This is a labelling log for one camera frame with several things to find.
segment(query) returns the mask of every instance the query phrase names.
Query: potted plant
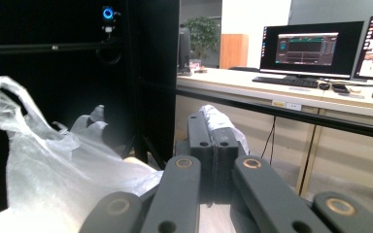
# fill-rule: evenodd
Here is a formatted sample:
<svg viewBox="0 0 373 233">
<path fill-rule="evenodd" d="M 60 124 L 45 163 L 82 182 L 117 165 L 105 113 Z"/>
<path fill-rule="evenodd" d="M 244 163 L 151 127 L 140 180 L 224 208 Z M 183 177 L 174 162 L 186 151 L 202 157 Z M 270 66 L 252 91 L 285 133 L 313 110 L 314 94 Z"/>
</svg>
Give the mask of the potted plant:
<svg viewBox="0 0 373 233">
<path fill-rule="evenodd" d="M 205 59 L 207 50 L 215 50 L 220 42 L 217 24 L 207 17 L 193 17 L 185 21 L 190 31 L 191 58 Z"/>
</svg>

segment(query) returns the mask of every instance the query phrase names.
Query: black metal panel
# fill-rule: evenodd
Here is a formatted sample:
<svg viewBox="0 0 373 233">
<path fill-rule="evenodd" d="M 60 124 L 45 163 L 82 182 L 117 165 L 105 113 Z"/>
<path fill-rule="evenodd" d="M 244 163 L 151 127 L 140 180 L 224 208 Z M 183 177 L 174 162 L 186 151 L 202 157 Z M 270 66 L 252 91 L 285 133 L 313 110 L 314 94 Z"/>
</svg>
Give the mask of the black metal panel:
<svg viewBox="0 0 373 233">
<path fill-rule="evenodd" d="M 373 214 L 344 194 L 317 194 L 314 197 L 313 211 L 334 233 L 373 232 Z"/>
<path fill-rule="evenodd" d="M 179 0 L 138 0 L 136 4 L 139 76 L 136 79 L 175 88 Z M 140 85 L 144 133 L 164 160 L 173 155 L 175 95 Z"/>
<path fill-rule="evenodd" d="M 219 128 L 212 131 L 214 140 L 214 202 L 226 204 L 231 202 L 233 182 L 231 177 L 235 159 L 238 157 L 239 145 L 231 128 Z"/>
<path fill-rule="evenodd" d="M 200 202 L 212 203 L 214 194 L 214 147 L 208 133 L 207 121 L 202 112 L 188 116 L 187 134 L 191 156 L 201 162 Z"/>
<path fill-rule="evenodd" d="M 265 160 L 240 156 L 232 174 L 261 232 L 330 232 Z"/>
<path fill-rule="evenodd" d="M 198 231 L 200 171 L 200 162 L 192 156 L 168 161 L 142 233 Z"/>
<path fill-rule="evenodd" d="M 117 65 L 106 66 L 95 53 L 106 38 L 101 28 L 103 5 L 120 10 L 120 1 L 109 0 L 0 2 L 0 76 L 22 84 L 48 122 L 71 127 L 80 115 L 104 105 L 109 123 L 104 139 L 114 148 L 133 135 L 135 117 L 132 90 L 127 87 L 127 54 Z M 120 34 L 118 28 L 114 36 Z M 59 52 L 40 52 L 52 44 L 62 44 Z M 111 51 L 116 54 L 119 49 Z M 8 144 L 5 132 L 0 131 L 0 211 L 7 208 Z"/>
</svg>

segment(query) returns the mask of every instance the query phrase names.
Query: computer mouse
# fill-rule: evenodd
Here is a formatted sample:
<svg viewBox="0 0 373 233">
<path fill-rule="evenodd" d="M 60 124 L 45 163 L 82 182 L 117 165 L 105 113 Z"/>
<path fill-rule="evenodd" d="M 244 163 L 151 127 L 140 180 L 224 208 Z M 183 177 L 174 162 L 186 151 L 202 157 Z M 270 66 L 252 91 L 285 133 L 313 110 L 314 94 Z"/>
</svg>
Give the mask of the computer mouse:
<svg viewBox="0 0 373 233">
<path fill-rule="evenodd" d="M 319 84 L 319 88 L 323 89 L 323 90 L 328 90 L 330 86 L 331 86 L 331 84 L 329 84 L 329 83 L 320 83 Z"/>
<path fill-rule="evenodd" d="M 355 93 L 360 93 L 361 92 L 361 87 L 360 86 L 350 86 L 348 87 L 348 89 L 350 90 L 350 92 L 355 92 Z"/>
</svg>

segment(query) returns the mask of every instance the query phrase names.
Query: white wall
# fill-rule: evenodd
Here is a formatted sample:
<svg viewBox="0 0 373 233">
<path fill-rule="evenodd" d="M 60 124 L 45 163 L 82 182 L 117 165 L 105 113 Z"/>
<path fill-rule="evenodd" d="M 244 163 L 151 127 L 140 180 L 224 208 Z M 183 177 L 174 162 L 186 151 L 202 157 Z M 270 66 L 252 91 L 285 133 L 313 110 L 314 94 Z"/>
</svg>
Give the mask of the white wall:
<svg viewBox="0 0 373 233">
<path fill-rule="evenodd" d="M 221 17 L 222 0 L 181 0 L 180 23 L 191 17 Z"/>
<path fill-rule="evenodd" d="M 247 66 L 259 67 L 264 26 L 287 25 L 291 0 L 223 0 L 222 34 L 249 34 Z"/>
</svg>

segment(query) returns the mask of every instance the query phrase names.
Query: monitor bezel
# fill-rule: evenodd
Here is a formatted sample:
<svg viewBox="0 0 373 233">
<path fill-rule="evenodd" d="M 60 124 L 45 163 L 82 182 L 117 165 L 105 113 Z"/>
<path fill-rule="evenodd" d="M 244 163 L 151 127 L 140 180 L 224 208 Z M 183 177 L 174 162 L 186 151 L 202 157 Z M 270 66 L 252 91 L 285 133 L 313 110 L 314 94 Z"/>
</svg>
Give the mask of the monitor bezel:
<svg viewBox="0 0 373 233">
<path fill-rule="evenodd" d="M 368 26 L 366 27 L 366 29 L 364 31 L 365 32 L 365 34 L 364 34 L 365 38 L 367 37 L 368 31 L 371 28 L 371 21 L 372 20 L 373 20 L 373 17 L 370 17 L 369 21 L 368 21 Z M 365 41 L 366 41 L 365 38 L 362 41 L 361 46 L 359 47 L 359 55 L 358 55 L 357 60 L 356 60 L 356 68 L 355 68 L 355 71 L 354 71 L 354 78 L 355 79 L 360 79 L 360 80 L 373 80 L 373 76 L 364 76 L 364 75 L 359 74 L 359 71 L 360 71 L 361 66 L 362 66 L 362 62 L 363 62 L 365 54 L 366 54 L 366 51 L 364 51 Z"/>
<path fill-rule="evenodd" d="M 311 77 L 315 79 L 329 78 L 348 80 L 353 74 L 363 24 L 364 21 L 346 21 L 265 26 L 262 38 L 259 71 L 261 73 Z M 335 48 L 336 51 L 330 66 L 275 63 L 279 34 L 332 32 L 337 32 L 338 38 Z"/>
</svg>

